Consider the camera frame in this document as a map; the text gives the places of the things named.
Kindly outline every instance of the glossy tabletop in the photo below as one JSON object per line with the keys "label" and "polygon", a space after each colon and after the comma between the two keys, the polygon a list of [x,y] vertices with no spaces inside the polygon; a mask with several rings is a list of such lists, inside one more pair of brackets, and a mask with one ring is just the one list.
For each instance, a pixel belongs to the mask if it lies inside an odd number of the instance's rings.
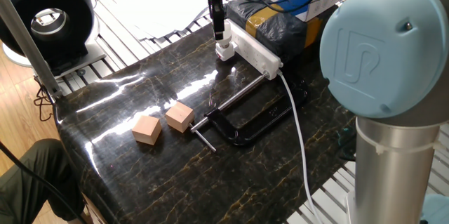
{"label": "glossy tabletop", "polygon": [[[353,129],[354,116],[326,88],[317,46],[286,67],[309,85],[298,112],[315,190],[343,164],[337,142]],[[164,119],[179,100],[199,121],[259,75],[241,58],[218,60],[209,25],[57,100],[57,127],[83,193],[108,223],[284,223],[306,200],[293,114],[250,147],[201,129],[216,153]],[[242,126],[281,95],[280,81],[266,81],[229,108],[227,118]],[[155,146],[131,133],[143,114],[161,119]]]}

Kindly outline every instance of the power strip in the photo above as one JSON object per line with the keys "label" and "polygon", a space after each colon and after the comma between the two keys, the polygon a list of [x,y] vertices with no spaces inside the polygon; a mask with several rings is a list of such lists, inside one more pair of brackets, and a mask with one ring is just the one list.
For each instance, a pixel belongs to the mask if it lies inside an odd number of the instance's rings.
{"label": "power strip", "polygon": [[283,66],[281,59],[232,20],[225,21],[231,25],[231,42],[235,51],[261,74],[268,72],[269,80],[274,79],[279,68]]}

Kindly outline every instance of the wooden block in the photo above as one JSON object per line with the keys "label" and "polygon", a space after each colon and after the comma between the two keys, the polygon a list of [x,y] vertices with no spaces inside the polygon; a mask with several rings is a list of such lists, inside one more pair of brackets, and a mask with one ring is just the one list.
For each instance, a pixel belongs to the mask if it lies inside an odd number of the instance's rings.
{"label": "wooden block", "polygon": [[177,102],[166,113],[167,124],[181,133],[189,127],[195,119],[195,114],[192,108]]}
{"label": "wooden block", "polygon": [[161,130],[162,126],[159,119],[142,115],[133,128],[134,139],[141,143],[154,145]]}

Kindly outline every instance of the metal pole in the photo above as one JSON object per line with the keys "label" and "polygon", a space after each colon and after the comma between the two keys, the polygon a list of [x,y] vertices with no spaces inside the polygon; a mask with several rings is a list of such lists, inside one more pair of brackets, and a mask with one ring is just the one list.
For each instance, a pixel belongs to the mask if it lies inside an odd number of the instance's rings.
{"label": "metal pole", "polygon": [[61,88],[58,86],[55,77],[23,24],[22,19],[20,19],[11,0],[0,0],[0,17],[14,36],[14,39],[17,41],[25,56],[27,56],[41,83],[47,88],[50,95],[56,98],[62,96]]}
{"label": "metal pole", "polygon": [[[233,95],[230,99],[226,100],[221,104],[218,109],[224,110],[228,108],[232,103],[235,103],[237,100],[239,100],[243,95],[247,94],[249,91],[251,91],[254,87],[258,86],[266,77],[268,74],[263,74],[262,76],[259,76],[258,78],[254,79],[254,81],[250,82],[249,85],[245,86],[245,88],[241,89],[236,95]],[[203,118],[200,122],[195,124],[194,127],[190,129],[192,133],[195,131],[198,131],[202,126],[204,126],[208,122],[208,118]]]}
{"label": "metal pole", "polygon": [[210,144],[205,138],[204,138],[204,136],[202,135],[202,134],[200,134],[198,131],[192,131],[193,133],[196,133],[197,134],[197,136],[198,137],[200,137],[200,139],[202,139],[202,141],[213,151],[213,152],[217,152],[217,150],[212,146],[212,144]]}
{"label": "metal pole", "polygon": [[440,127],[356,123],[355,223],[419,223]]}

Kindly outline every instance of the dark pants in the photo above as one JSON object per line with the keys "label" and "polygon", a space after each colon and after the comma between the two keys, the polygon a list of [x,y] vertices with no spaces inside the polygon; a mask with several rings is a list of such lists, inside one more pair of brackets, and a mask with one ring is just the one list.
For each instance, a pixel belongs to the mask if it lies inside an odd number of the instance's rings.
{"label": "dark pants", "polygon": [[[59,140],[46,139],[36,142],[20,161],[54,185],[69,200],[69,204],[77,213],[83,212],[83,196]],[[16,165],[13,166],[0,177],[0,223],[33,223],[47,199],[56,216],[66,221],[76,218],[40,182],[22,172]]]}

